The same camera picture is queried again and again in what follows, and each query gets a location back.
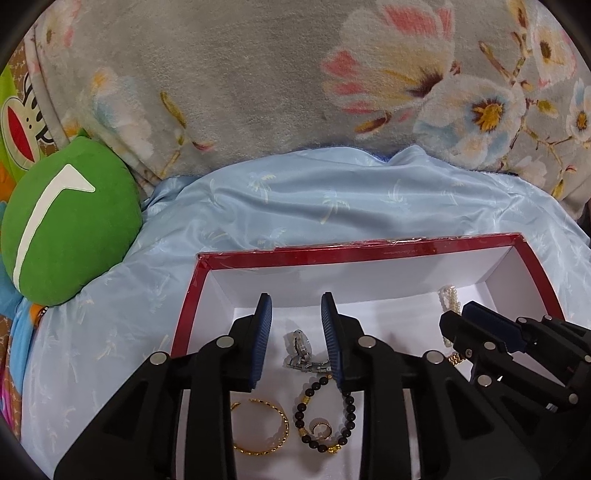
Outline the grey floral blanket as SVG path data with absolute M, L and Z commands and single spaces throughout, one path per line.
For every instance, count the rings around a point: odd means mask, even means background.
M 590 69 L 538 1 L 56 1 L 24 39 L 51 137 L 167 177 L 329 145 L 416 144 L 578 216 Z

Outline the gold wrist watch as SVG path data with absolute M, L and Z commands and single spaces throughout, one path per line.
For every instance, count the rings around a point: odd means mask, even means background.
M 464 361 L 464 358 L 459 353 L 455 352 L 448 357 L 448 361 L 457 367 Z

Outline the light blue satin sheet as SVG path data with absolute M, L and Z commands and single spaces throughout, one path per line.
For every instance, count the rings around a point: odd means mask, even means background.
M 412 146 L 382 159 L 304 150 L 161 183 L 123 262 L 51 308 L 24 377 L 22 445 L 52 475 L 123 381 L 171 347 L 197 255 L 374 239 L 519 233 L 567 318 L 590 322 L 590 241 L 514 175 L 453 167 Z

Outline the gold chain bangle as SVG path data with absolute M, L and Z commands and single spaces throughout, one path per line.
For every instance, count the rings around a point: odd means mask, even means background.
M 290 438 L 290 420 L 283 408 L 257 398 L 231 403 L 232 421 L 238 428 L 232 442 L 235 453 L 266 457 L 283 449 Z

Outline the colourful monkey print cushion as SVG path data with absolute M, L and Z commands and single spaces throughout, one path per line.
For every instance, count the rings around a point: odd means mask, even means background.
M 1 73 L 1 202 L 35 164 L 67 144 L 34 41 L 24 39 Z

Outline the green plush pillow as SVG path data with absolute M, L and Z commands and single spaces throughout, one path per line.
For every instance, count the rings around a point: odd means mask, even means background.
M 1 255 L 16 290 L 62 304 L 120 263 L 142 225 L 126 165 L 85 136 L 40 160 L 18 182 L 1 224 Z

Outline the silver wrist watch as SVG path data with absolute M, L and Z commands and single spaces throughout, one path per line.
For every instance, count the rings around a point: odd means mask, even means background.
M 287 359 L 284 366 L 304 373 L 331 373 L 329 361 L 317 362 L 312 358 L 312 349 L 308 336 L 301 329 L 294 330 L 288 335 L 290 343 L 287 346 Z

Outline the red open gift box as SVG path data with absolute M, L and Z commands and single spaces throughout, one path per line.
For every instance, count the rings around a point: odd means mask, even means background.
M 439 328 L 440 292 L 458 290 L 506 317 L 561 316 L 556 293 L 536 254 L 518 234 L 404 242 L 356 242 L 271 251 L 207 253 L 197 257 L 178 319 L 172 354 L 197 351 L 228 332 L 235 319 L 256 309 L 260 295 L 273 302 L 263 376 L 233 401 L 270 401 L 294 410 L 311 375 L 284 366 L 288 335 L 301 329 L 312 358 L 328 357 L 321 322 L 322 294 L 332 293 L 339 312 L 358 319 L 367 335 L 394 351 L 422 356 L 445 351 Z M 235 453 L 242 479 L 356 479 L 363 432 L 335 454 L 319 454 L 290 434 L 283 449 L 266 457 Z

